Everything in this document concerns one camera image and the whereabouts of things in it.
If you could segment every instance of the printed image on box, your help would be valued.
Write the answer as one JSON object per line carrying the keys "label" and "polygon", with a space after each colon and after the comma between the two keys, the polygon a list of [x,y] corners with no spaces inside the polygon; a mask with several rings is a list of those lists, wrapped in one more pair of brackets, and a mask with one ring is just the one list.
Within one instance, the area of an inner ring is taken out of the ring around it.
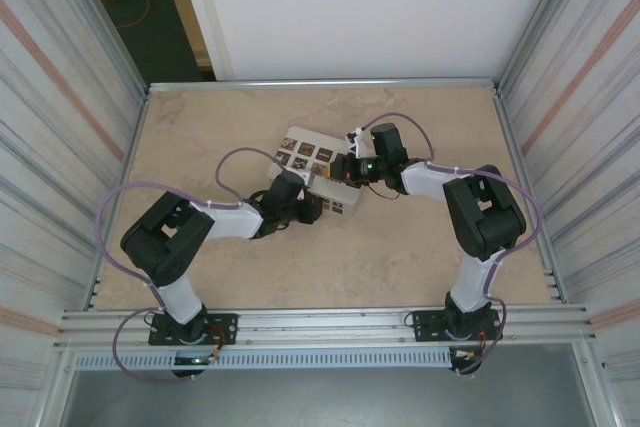
{"label": "printed image on box", "polygon": [[[314,174],[309,192],[322,197],[322,207],[326,212],[340,215],[355,213],[361,189],[325,177],[325,170],[336,155],[349,152],[344,139],[291,127],[278,149],[275,157],[283,165]],[[271,164],[267,176],[275,179],[279,173],[280,169]]]}

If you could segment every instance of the box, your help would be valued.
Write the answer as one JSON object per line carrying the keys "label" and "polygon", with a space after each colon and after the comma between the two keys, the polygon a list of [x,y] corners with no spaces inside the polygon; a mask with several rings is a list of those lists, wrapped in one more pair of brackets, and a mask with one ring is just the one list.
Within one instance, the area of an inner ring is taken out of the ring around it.
{"label": "box", "polygon": [[[325,211],[351,216],[360,202],[361,189],[324,177],[326,167],[335,160],[336,155],[348,152],[344,139],[291,127],[275,157],[287,167],[313,174],[309,192],[323,198]],[[275,179],[279,173],[280,168],[272,163],[267,176]]]}

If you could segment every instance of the robotic arm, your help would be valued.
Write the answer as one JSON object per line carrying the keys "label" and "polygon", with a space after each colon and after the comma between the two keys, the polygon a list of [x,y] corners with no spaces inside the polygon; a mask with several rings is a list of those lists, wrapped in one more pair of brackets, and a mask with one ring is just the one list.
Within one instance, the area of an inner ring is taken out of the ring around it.
{"label": "robotic arm", "polygon": [[292,220],[313,224],[322,215],[322,199],[306,191],[308,173],[283,170],[265,191],[236,209],[200,207],[164,194],[124,234],[120,247],[155,285],[169,315],[168,331],[183,344],[206,339],[206,308],[186,274],[202,243],[237,237],[260,239]]}
{"label": "robotic arm", "polygon": [[[347,142],[361,140],[361,134],[357,129]],[[485,292],[495,274],[495,259],[526,230],[522,211],[509,188],[498,180],[438,172],[424,159],[410,159],[394,124],[373,127],[371,138],[375,156],[358,156],[362,149],[351,149],[331,164],[330,177],[357,188],[384,181],[399,194],[426,195],[447,203],[464,253],[458,280],[445,298],[444,325],[431,327],[454,340],[472,338],[480,327],[494,322]],[[500,174],[493,165],[478,170]]]}

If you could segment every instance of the beige table surface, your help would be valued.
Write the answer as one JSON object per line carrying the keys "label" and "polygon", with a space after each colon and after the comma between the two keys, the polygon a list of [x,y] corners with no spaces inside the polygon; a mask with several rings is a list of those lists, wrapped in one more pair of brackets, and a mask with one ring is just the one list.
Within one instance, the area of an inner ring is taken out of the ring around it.
{"label": "beige table surface", "polygon": [[[214,182],[218,160],[229,150],[252,146],[275,153],[291,126],[342,137],[391,111],[424,126],[438,163],[472,168],[493,163],[515,179],[489,90],[429,88],[155,93],[129,180],[231,201]],[[426,156],[417,130],[403,119],[395,122],[409,155]],[[249,196],[269,185],[267,168],[263,157],[241,153],[221,175]],[[160,195],[151,189],[125,194],[111,245],[125,265],[131,266],[118,242]],[[419,196],[389,201],[369,191],[363,195],[352,218],[325,211],[312,226],[294,222],[261,240],[205,242],[188,271],[196,293],[209,308],[442,305],[462,253],[446,205]],[[505,262],[493,294],[508,303],[549,301],[535,245]],[[153,298],[140,281],[105,268],[97,309],[150,305]]]}

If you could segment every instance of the small picture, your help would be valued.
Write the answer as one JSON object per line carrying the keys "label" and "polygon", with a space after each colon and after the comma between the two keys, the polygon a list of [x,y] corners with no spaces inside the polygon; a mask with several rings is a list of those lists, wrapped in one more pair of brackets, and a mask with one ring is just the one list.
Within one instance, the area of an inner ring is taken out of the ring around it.
{"label": "small picture", "polygon": [[293,167],[294,169],[304,169],[307,166],[307,161],[304,159],[301,159],[300,157],[296,157],[295,159],[293,159],[293,164],[291,164],[291,167]]}
{"label": "small picture", "polygon": [[286,149],[286,150],[293,150],[293,148],[296,146],[297,143],[298,143],[297,140],[290,139],[289,137],[285,137],[284,140],[282,141],[282,144],[280,144],[280,148]]}
{"label": "small picture", "polygon": [[287,165],[289,159],[291,158],[291,154],[287,154],[286,152],[276,152],[276,160],[279,161],[282,165]]}
{"label": "small picture", "polygon": [[313,166],[311,167],[311,172],[313,172],[316,175],[324,175],[324,165],[316,164],[314,162]]}
{"label": "small picture", "polygon": [[323,162],[329,162],[331,160],[331,156],[333,155],[333,150],[329,149],[319,149],[316,154],[316,159],[322,160]]}
{"label": "small picture", "polygon": [[300,148],[298,149],[298,153],[300,155],[306,155],[307,157],[311,157],[311,154],[313,154],[313,149],[315,148],[316,148],[315,145],[307,144],[306,142],[303,142],[300,145]]}

